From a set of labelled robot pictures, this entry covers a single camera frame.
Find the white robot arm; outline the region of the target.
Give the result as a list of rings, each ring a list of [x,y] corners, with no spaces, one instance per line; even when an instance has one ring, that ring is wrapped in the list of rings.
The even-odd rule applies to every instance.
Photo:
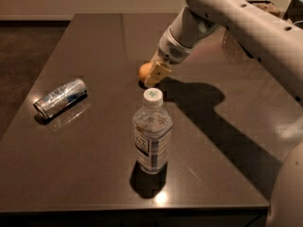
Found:
[[[186,0],[187,5],[161,37],[142,81],[152,87],[183,62],[196,44],[218,26],[236,40],[297,101],[303,100],[303,29],[246,0]],[[303,227],[303,144],[279,170],[266,227]]]

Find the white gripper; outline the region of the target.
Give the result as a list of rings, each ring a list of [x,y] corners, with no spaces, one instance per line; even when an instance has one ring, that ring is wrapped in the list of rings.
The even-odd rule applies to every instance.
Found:
[[[171,67],[166,61],[174,64],[181,63],[191,52],[191,48],[182,46],[174,39],[170,28],[168,28],[162,35],[150,62],[145,64],[147,75],[144,79],[144,85],[148,88],[154,87],[171,73]]]

